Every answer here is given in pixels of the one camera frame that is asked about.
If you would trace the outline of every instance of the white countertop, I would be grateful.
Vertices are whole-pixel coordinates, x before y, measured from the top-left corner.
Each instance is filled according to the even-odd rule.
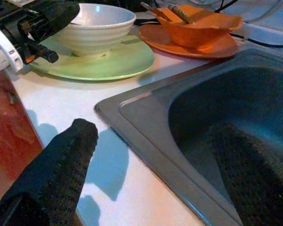
[[[268,33],[269,38],[275,37],[278,44],[283,43],[281,32],[256,26],[246,28],[247,31]],[[242,43],[241,49],[254,46],[248,42],[239,43]],[[101,121],[93,109],[97,102],[107,97],[207,63],[206,60],[175,56],[158,50],[154,50],[154,55],[155,62],[150,71],[121,81],[71,81],[30,67],[18,75],[9,73],[44,146],[76,118],[96,124],[98,145],[77,207],[87,226],[203,225]]]

